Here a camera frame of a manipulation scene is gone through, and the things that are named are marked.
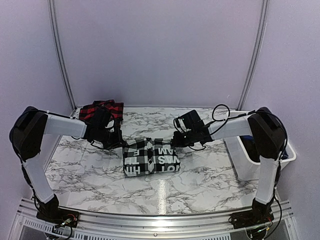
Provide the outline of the left aluminium corner post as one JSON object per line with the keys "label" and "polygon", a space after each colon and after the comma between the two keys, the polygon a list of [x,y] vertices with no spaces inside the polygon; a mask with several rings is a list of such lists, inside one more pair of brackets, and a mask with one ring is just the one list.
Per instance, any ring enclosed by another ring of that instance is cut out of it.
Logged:
{"label": "left aluminium corner post", "polygon": [[58,24],[58,17],[57,17],[57,9],[56,9],[56,1],[55,0],[48,0],[48,12],[49,12],[49,19],[50,19],[50,25],[52,28],[52,37],[53,37],[53,43],[57,55],[57,61],[58,66],[60,69],[60,73],[62,76],[63,85],[65,88],[65,92],[67,95],[67,99],[70,105],[70,108],[72,110],[76,110],[76,102],[75,98],[72,92],[71,83],[69,80],[69,75],[67,71],[66,61],[64,58],[60,33],[59,33],[59,24]]}

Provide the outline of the right aluminium corner post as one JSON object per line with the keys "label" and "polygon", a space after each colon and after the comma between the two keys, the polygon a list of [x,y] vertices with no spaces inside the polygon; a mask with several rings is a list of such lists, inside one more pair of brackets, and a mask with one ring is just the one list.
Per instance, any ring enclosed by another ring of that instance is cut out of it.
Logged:
{"label": "right aluminium corner post", "polygon": [[237,110],[242,110],[244,108],[245,102],[247,100],[250,87],[252,85],[254,74],[257,66],[257,62],[259,59],[259,55],[262,49],[263,40],[265,36],[266,26],[267,26],[267,19],[268,19],[268,13],[269,13],[269,0],[263,0],[261,2],[261,10],[259,14],[259,21],[258,21],[258,27],[256,32],[256,37],[253,45],[253,50],[251,54],[251,59],[249,62],[249,67],[246,73],[244,85],[240,94],[240,98],[237,104]]}

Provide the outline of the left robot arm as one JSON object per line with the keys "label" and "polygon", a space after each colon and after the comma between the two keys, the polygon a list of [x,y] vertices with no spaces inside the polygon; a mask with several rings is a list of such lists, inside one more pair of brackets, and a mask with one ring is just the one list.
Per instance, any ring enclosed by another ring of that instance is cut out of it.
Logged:
{"label": "left robot arm", "polygon": [[89,121],[27,106],[9,132],[12,148],[20,160],[36,199],[48,204],[55,198],[44,170],[43,143],[50,136],[69,136],[100,143],[105,150],[123,146],[122,130],[106,110],[98,110]]}

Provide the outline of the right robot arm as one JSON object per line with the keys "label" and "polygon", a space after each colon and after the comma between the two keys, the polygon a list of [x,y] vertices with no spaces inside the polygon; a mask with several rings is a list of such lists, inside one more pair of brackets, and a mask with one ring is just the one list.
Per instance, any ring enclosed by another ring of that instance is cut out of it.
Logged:
{"label": "right robot arm", "polygon": [[204,123],[196,110],[174,119],[179,127],[182,121],[185,130],[176,129],[170,144],[176,148],[192,147],[196,143],[204,145],[215,140],[251,136],[260,159],[258,188],[253,200],[257,205],[248,212],[247,219],[258,224],[267,216],[265,206],[272,204],[275,188],[281,174],[281,158],[288,143],[288,134],[282,121],[267,107],[261,107],[237,116],[212,119]]}

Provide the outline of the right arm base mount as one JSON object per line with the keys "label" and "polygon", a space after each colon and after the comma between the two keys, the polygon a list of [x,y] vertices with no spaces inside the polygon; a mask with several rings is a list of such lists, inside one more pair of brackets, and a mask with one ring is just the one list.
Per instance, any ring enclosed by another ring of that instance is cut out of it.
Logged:
{"label": "right arm base mount", "polygon": [[228,221],[234,229],[271,223],[275,219],[271,208],[273,202],[274,199],[272,198],[271,201],[263,204],[254,198],[250,210],[234,212],[230,215]]}

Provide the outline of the black white plaid shirt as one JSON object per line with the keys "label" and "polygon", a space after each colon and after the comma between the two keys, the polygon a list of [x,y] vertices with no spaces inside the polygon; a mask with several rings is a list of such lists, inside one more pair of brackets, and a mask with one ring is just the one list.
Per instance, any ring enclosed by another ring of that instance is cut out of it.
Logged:
{"label": "black white plaid shirt", "polygon": [[150,174],[176,173],[181,169],[178,153],[168,140],[136,138],[122,148],[123,172],[126,178]]}

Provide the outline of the white plastic bin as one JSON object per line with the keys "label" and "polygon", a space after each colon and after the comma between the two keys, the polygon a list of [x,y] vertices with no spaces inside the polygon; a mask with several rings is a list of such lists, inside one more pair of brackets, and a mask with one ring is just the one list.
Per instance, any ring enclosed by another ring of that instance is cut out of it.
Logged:
{"label": "white plastic bin", "polygon": [[[231,110],[230,117],[235,117],[247,112],[248,111]],[[225,138],[224,141],[238,180],[242,182],[258,180],[260,177],[260,162],[251,160],[241,138],[239,136],[228,137]],[[289,142],[285,151],[288,157],[280,161],[281,169],[284,169],[290,162],[297,158],[297,154]]]}

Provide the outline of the red black plaid shirt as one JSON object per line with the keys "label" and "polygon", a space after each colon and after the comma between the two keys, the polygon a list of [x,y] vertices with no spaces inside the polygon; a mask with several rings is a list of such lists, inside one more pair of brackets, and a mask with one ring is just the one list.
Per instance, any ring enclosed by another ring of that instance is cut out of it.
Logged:
{"label": "red black plaid shirt", "polygon": [[95,100],[92,104],[83,106],[79,110],[81,121],[107,127],[110,121],[116,128],[120,128],[123,121],[124,103],[110,100]]}

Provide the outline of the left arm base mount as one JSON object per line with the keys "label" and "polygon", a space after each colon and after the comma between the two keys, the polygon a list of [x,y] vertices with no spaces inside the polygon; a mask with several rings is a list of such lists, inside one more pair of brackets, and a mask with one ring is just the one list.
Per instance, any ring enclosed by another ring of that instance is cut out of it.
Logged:
{"label": "left arm base mount", "polygon": [[60,208],[57,198],[53,198],[47,203],[38,201],[35,206],[37,208],[36,217],[40,220],[58,226],[72,228],[75,228],[78,225],[80,213],[78,211]]}

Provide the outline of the blue plaid shirt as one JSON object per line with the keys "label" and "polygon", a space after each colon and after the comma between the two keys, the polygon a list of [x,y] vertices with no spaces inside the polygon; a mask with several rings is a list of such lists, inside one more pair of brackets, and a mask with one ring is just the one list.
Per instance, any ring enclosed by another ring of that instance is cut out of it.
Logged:
{"label": "blue plaid shirt", "polygon": [[289,159],[289,158],[290,158],[290,156],[289,156],[286,148],[283,148],[283,149],[281,150],[281,152],[280,152],[280,160],[287,160],[287,159]]}

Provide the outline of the aluminium front frame rail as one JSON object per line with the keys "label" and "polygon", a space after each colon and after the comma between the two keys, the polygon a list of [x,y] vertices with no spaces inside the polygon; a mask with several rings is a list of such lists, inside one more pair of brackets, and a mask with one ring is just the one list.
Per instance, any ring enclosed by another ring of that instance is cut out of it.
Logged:
{"label": "aluminium front frame rail", "polygon": [[300,240],[289,201],[274,204],[274,220],[235,229],[232,210],[184,215],[134,215],[78,210],[77,226],[54,228],[36,217],[31,199],[20,201],[10,240],[252,240],[266,231],[267,240]]}

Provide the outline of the aluminium corner post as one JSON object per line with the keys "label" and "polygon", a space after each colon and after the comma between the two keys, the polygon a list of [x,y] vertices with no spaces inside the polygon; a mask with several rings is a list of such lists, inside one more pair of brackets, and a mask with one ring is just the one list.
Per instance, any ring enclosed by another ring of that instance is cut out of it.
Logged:
{"label": "aluminium corner post", "polygon": [[249,67],[246,73],[244,85],[240,94],[240,98],[237,104],[237,110],[242,110],[244,108],[245,102],[247,100],[250,87],[252,85],[254,74],[257,66],[257,62],[259,59],[259,55],[262,49],[263,40],[265,36],[266,26],[267,26],[267,19],[268,19],[268,13],[269,13],[269,0],[263,0],[261,2],[261,10],[259,14],[259,21],[258,21],[258,27],[256,32],[256,37],[253,45],[253,50],[251,54],[251,59],[249,62]]}
{"label": "aluminium corner post", "polygon": [[60,73],[62,76],[63,85],[65,88],[65,92],[67,95],[67,99],[70,105],[70,108],[72,110],[76,110],[76,102],[75,98],[72,92],[71,83],[69,80],[69,75],[67,71],[66,61],[64,58],[60,33],[59,33],[59,24],[58,24],[58,17],[57,17],[57,9],[56,9],[56,1],[55,0],[48,0],[48,12],[49,12],[49,19],[50,19],[50,25],[52,28],[52,37],[53,37],[53,43],[57,55],[57,61],[58,66],[60,69]]}

